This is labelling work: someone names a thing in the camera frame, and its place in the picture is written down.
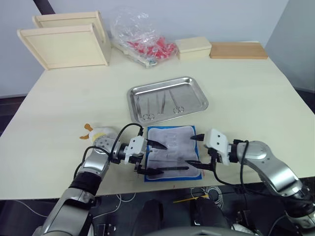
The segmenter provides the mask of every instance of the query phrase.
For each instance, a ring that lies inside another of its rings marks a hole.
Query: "metal tray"
[[[133,87],[127,100],[132,121],[143,126],[200,112],[209,104],[197,81],[188,76]]]

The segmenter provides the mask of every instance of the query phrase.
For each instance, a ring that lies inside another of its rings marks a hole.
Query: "wooden board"
[[[260,43],[211,42],[210,57],[213,59],[267,59]]]
[[[104,51],[106,65],[109,64],[111,56],[111,43],[99,11],[40,15],[33,16],[32,20],[37,28],[80,26],[93,24],[101,39],[100,46]]]
[[[18,36],[46,69],[107,65],[101,38],[93,24],[19,29]]]

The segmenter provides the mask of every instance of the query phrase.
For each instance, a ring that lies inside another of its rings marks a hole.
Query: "floor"
[[[315,113],[315,96],[312,93],[297,91],[302,99],[308,104]],[[24,97],[0,99],[0,136],[6,126],[16,113]],[[314,178],[303,180],[312,190],[314,196]],[[261,184],[255,184],[252,187],[260,189]],[[231,222],[235,222],[237,212],[245,208],[244,196],[237,194],[228,186],[220,187],[223,192],[224,214]],[[200,189],[193,189],[194,196],[200,194]],[[129,199],[132,194],[124,194],[124,199]],[[157,199],[163,203],[164,220],[162,227],[189,226],[189,202],[173,203],[176,199],[184,199],[190,197],[190,189],[179,189],[158,192],[145,192],[136,194],[135,198],[129,203],[122,203],[120,208],[111,214],[100,217],[94,221],[94,227],[97,236],[103,235],[104,223],[115,226],[115,231],[110,231],[109,235],[127,236],[130,235],[135,218],[143,207],[144,203],[150,199]],[[275,199],[269,199],[261,196],[247,195],[248,209],[251,210],[251,216],[255,225],[263,234],[267,234],[272,222],[283,214],[282,204]],[[36,212],[47,215],[53,208],[57,200],[24,200]],[[92,208],[92,214],[114,210],[119,203],[116,195],[102,196],[98,198],[97,207]],[[43,224],[45,218],[38,216],[27,209],[20,202],[16,201],[0,201],[0,235],[1,236],[30,236],[37,226]],[[284,219],[279,222],[279,226],[275,228],[274,235],[292,235],[284,231],[292,230],[292,225],[288,220]]]

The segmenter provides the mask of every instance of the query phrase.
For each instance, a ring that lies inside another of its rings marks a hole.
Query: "table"
[[[299,177],[315,175],[315,116],[270,60],[173,58],[145,69],[113,49],[110,66],[45,71],[0,137],[0,199],[58,198],[69,187],[91,143],[85,123],[119,131],[131,122],[126,93],[133,86],[195,78],[209,100],[207,110],[158,125],[215,127],[233,139],[260,140]],[[122,140],[135,136],[130,128]],[[199,144],[201,161],[209,162]],[[202,180],[146,182],[132,164],[111,164],[98,195],[218,185],[213,173]],[[239,164],[218,164],[219,177],[239,183]],[[244,168],[245,182],[260,181]]]

